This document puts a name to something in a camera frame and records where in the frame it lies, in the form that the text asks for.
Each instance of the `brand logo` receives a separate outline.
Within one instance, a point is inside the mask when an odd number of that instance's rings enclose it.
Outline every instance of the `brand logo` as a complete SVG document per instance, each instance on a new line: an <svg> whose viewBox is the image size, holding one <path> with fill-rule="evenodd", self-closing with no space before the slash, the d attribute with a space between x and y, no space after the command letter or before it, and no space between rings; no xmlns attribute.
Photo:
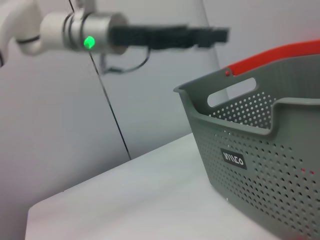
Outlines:
<svg viewBox="0 0 320 240"><path fill-rule="evenodd" d="M247 170L244 156L240 153L221 148L223 160L231 165Z"/></svg>

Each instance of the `perforated basket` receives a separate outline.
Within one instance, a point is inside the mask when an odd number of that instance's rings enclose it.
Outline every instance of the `perforated basket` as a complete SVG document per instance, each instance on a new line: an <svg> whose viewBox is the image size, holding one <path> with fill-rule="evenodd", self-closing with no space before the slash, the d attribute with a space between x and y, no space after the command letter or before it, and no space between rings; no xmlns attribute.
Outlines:
<svg viewBox="0 0 320 240"><path fill-rule="evenodd" d="M278 237L320 239L320 55L233 72L175 89L210 183ZM208 105L212 93L249 78L253 91Z"/></svg>

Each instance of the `wire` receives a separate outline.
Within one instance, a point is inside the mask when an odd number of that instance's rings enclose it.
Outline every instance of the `wire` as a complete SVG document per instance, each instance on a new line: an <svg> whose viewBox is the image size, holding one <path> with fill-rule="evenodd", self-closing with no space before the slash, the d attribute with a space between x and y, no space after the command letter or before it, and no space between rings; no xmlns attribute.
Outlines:
<svg viewBox="0 0 320 240"><path fill-rule="evenodd" d="M108 74L108 73L112 73L112 74L128 74L128 73L132 73L138 69L140 69L141 67L143 67L150 59L150 55L151 55L151 48L149 47L146 53L146 57L144 59L144 61L142 63L140 63L138 66L135 66L133 68L129 68L129 69L123 69L120 67L110 67L108 68L104 73Z"/></svg>

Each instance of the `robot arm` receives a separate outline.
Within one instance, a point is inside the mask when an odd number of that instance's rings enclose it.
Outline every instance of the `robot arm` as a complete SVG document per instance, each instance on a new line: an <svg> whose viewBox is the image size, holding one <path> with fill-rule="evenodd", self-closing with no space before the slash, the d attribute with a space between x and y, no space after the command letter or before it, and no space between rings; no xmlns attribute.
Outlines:
<svg viewBox="0 0 320 240"><path fill-rule="evenodd" d="M21 51L37 56L47 50L123 54L129 46L149 50L212 48L225 43L225 28L129 25L121 13L97 12L94 0L79 0L80 9L42 17L35 0L0 5L0 67L8 61L13 38Z"/></svg>

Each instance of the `basket handle hole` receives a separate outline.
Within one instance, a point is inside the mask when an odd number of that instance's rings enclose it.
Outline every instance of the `basket handle hole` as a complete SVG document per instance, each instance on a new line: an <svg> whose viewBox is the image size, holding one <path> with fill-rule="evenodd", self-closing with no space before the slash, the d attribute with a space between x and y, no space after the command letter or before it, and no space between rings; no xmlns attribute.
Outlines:
<svg viewBox="0 0 320 240"><path fill-rule="evenodd" d="M251 77L247 80L238 82L225 89L212 93L208 96L207 103L210 107L228 102L231 99L235 99L241 95L251 92L257 86L256 80Z"/></svg>

